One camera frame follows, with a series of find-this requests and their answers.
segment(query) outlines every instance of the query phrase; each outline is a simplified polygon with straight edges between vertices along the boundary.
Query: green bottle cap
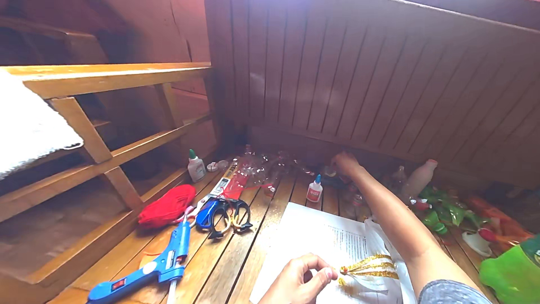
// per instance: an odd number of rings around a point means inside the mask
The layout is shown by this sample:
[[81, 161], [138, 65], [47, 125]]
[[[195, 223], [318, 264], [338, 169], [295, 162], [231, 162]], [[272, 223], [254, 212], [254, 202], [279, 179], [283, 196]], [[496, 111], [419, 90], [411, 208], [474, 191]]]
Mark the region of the green bottle cap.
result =
[[448, 229], [446, 229], [446, 226], [441, 222], [438, 222], [437, 224], [435, 224], [433, 226], [433, 230], [435, 230], [438, 234], [445, 234], [448, 232]]

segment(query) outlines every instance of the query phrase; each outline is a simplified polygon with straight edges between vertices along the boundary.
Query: white towel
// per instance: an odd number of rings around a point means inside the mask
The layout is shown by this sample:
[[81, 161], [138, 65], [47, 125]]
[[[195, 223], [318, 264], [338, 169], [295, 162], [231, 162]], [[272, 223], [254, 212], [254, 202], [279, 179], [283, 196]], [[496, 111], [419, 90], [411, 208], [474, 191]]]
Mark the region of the white towel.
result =
[[17, 77], [0, 70], [0, 180], [40, 157], [82, 144], [58, 112]]

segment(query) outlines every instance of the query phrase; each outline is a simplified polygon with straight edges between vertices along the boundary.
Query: hand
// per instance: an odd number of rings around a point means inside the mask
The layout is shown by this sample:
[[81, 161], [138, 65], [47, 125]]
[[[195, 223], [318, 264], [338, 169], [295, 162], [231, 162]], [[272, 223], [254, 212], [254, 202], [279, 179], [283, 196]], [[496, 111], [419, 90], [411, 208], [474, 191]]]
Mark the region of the hand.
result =
[[358, 164], [356, 157], [350, 152], [343, 151], [332, 158], [332, 165], [337, 165], [339, 172], [352, 177], [356, 172], [362, 169]]
[[[318, 272], [313, 276], [310, 269]], [[337, 271], [320, 257], [308, 253], [292, 259], [262, 297], [259, 304], [315, 304], [315, 298], [321, 290], [338, 278]]]

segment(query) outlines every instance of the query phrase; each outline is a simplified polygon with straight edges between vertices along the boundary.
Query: gray sleeve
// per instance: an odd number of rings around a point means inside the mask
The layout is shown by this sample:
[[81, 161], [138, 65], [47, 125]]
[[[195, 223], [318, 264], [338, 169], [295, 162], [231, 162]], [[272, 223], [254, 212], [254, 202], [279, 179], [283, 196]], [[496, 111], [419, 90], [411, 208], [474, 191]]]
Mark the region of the gray sleeve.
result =
[[491, 304], [476, 289], [451, 280], [436, 280], [427, 283], [420, 292], [418, 304]]

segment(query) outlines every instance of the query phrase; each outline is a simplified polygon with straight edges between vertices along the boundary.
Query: wooden floor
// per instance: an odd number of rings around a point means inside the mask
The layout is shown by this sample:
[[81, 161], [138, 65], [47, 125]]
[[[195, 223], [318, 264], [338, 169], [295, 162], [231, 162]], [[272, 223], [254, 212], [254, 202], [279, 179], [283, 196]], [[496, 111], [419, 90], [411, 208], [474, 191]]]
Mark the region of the wooden floor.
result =
[[[210, 192], [219, 178], [218, 174], [209, 173], [196, 183], [194, 186], [198, 194], [195, 201]], [[240, 198], [251, 205], [253, 228], [250, 233], [238, 235], [229, 232], [216, 241], [208, 240], [207, 234], [193, 229], [185, 275], [177, 287], [176, 303], [249, 303], [249, 295], [287, 202], [306, 205], [306, 192], [311, 182], [313, 178], [305, 174], [284, 176], [273, 198], [256, 189], [244, 191]], [[320, 203], [309, 202], [307, 206], [345, 215], [347, 206], [341, 203], [343, 200], [340, 201], [335, 189], [326, 187], [322, 194]], [[368, 214], [369, 210], [365, 208], [356, 214], [348, 212], [346, 217], [363, 220]], [[90, 289], [100, 282], [120, 279], [137, 270], [144, 252], [154, 252], [159, 239], [168, 239], [167, 234], [173, 229], [168, 227], [145, 234], [133, 232], [49, 303], [86, 303]], [[444, 251], [469, 274], [493, 303], [498, 303], [488, 287], [478, 280], [482, 258], [464, 244], [461, 234], [451, 230], [451, 234], [444, 237], [444, 243]], [[120, 303], [165, 304], [167, 291], [167, 283], [153, 283]]]

